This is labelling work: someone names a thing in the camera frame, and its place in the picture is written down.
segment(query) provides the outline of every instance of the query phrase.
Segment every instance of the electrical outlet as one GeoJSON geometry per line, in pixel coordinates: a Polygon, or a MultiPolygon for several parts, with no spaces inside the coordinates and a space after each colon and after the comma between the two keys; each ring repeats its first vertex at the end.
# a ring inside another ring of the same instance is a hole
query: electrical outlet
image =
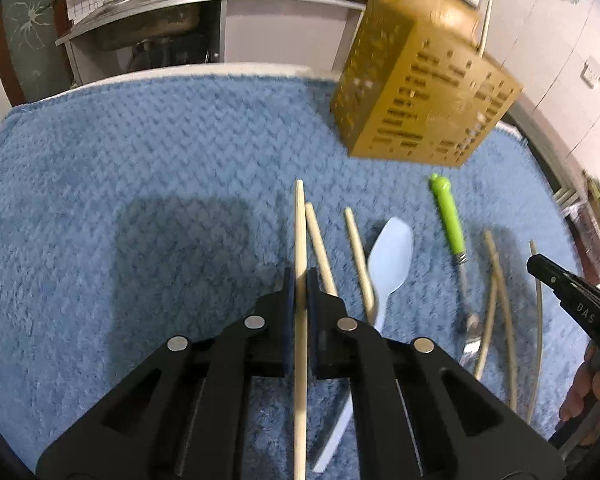
{"type": "Polygon", "coordinates": [[[589,57],[584,63],[584,69],[580,76],[589,88],[597,87],[600,84],[600,64],[592,57],[589,57]]]}

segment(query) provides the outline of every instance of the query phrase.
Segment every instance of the perforated plastic container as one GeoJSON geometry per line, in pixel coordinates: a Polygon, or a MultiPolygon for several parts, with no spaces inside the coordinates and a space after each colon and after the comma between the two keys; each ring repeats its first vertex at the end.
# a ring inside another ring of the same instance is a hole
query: perforated plastic container
{"type": "Polygon", "coordinates": [[[349,155],[460,166],[522,90],[461,0],[369,0],[331,102],[349,155]]]}

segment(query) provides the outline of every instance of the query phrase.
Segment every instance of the green handle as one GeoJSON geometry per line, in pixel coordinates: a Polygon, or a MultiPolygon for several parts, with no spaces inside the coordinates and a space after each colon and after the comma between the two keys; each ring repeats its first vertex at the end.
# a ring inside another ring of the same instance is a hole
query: green handle
{"type": "Polygon", "coordinates": [[[430,185],[438,202],[438,209],[440,210],[442,223],[445,226],[446,238],[449,240],[451,252],[453,254],[464,253],[462,226],[458,218],[454,196],[451,194],[451,182],[449,182],[448,178],[434,173],[431,175],[430,185]]]}

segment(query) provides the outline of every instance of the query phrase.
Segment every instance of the textured blue fabric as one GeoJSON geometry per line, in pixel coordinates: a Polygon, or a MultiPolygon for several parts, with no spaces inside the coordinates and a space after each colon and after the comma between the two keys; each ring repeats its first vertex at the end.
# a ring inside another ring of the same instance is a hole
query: textured blue fabric
{"type": "MultiPolygon", "coordinates": [[[[411,272],[391,297],[385,335],[427,335],[457,356],[456,274],[427,185],[433,171],[449,176],[479,310],[490,272],[482,231],[494,231],[526,409],[536,351],[528,241],[576,268],[527,147],[494,131],[458,170],[347,158],[328,110],[332,92],[332,83],[301,79],[166,78],[83,89],[8,116],[0,128],[0,431],[27,465],[171,335],[217,335],[280,286],[292,259],[296,178],[354,316],[363,309],[344,207],[354,209],[367,251],[389,217],[413,227],[411,272]]],[[[534,427],[548,435],[585,337],[551,294],[544,308],[534,427]]],[[[484,383],[505,399],[500,314],[494,338],[484,383]]],[[[311,453],[341,387],[310,387],[311,453]]],[[[290,391],[283,380],[254,384],[246,478],[291,477],[290,391]]],[[[358,477],[352,428],[325,475],[358,477]]]]}

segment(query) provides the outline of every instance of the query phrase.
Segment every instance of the silver screw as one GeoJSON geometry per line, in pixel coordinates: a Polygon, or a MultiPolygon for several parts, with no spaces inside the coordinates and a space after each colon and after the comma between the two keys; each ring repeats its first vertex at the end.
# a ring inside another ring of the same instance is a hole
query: silver screw
{"type": "Polygon", "coordinates": [[[338,320],[338,328],[345,332],[351,332],[358,327],[358,322],[352,317],[341,317],[338,320]]]}
{"type": "Polygon", "coordinates": [[[179,352],[180,350],[184,350],[187,347],[187,338],[181,335],[177,335],[172,337],[167,341],[167,348],[172,352],[179,352]]]}
{"type": "Polygon", "coordinates": [[[433,352],[435,345],[431,339],[419,337],[414,341],[413,347],[421,354],[428,354],[429,352],[433,352]]]}
{"type": "Polygon", "coordinates": [[[252,330],[262,328],[264,326],[264,318],[262,316],[249,316],[244,320],[244,325],[252,330]]]}

